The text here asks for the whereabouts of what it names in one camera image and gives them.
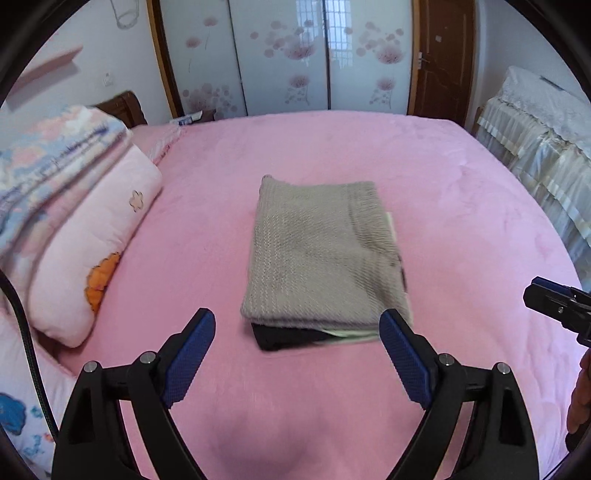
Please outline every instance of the blue gripper pad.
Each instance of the blue gripper pad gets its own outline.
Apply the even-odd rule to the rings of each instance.
[[[561,295],[565,295],[567,297],[572,297],[573,293],[570,291],[570,288],[561,285],[560,283],[555,283],[550,280],[546,280],[542,277],[536,277],[531,281],[534,285],[539,285],[540,287],[547,288],[548,290],[552,290],[553,292],[559,293]]]
[[[184,340],[184,343],[182,345],[177,343],[176,356],[171,359],[164,373],[165,386],[161,398],[168,408],[172,407],[173,403],[181,401],[186,395],[215,336],[216,321],[213,313],[206,310],[200,319],[196,319],[198,314],[199,312],[183,330],[183,333],[177,334],[184,338],[174,339]]]
[[[379,337],[411,401],[428,409],[433,400],[434,385],[429,369],[413,347],[415,336],[396,310],[386,310],[379,320]]]

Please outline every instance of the human hand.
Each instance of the human hand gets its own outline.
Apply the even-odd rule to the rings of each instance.
[[[581,425],[587,422],[591,413],[591,349],[581,359],[581,371],[577,384],[570,397],[569,413],[566,417],[566,428],[569,433],[576,433]]]

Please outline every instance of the black cable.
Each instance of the black cable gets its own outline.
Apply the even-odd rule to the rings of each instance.
[[[39,364],[37,363],[37,357],[35,355],[35,347],[33,347],[33,339],[31,338],[27,315],[25,314],[25,309],[22,307],[21,300],[18,298],[16,290],[14,290],[14,287],[2,270],[0,270],[0,290],[6,295],[6,298],[14,310],[14,315],[17,318],[18,328],[21,331],[22,344],[25,347],[25,354],[31,372],[31,378],[33,379],[33,385],[35,385],[35,392],[37,392],[37,398],[41,405],[41,411],[43,412],[53,440],[57,442],[59,430],[53,413],[51,412],[47,393],[43,387],[43,381],[41,379],[41,373],[39,372]]]
[[[559,461],[558,464],[550,472],[548,472],[542,480],[547,480],[548,478],[550,478],[550,475],[552,475],[556,471],[556,469],[564,463],[567,457],[568,455],[565,456],[561,461]]]

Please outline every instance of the floral blanket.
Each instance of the floral blanket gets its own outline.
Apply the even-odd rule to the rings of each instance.
[[[116,118],[73,106],[0,152],[0,268],[25,305],[48,240],[121,157],[130,138]]]
[[[0,151],[0,268],[25,309],[36,265],[53,234],[130,143],[131,132],[121,121],[97,109],[74,106],[39,122]],[[28,375],[20,336],[12,328],[16,320],[0,298],[0,424],[37,476],[49,477],[53,440]],[[74,379],[39,353],[59,424]]]

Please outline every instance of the sliding wardrobe door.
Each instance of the sliding wardrobe door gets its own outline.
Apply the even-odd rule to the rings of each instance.
[[[326,0],[333,109],[406,114],[412,0]]]
[[[230,0],[230,8],[248,114],[328,108],[322,1]]]
[[[164,32],[185,113],[216,109],[246,115],[229,5],[220,0],[161,0]]]

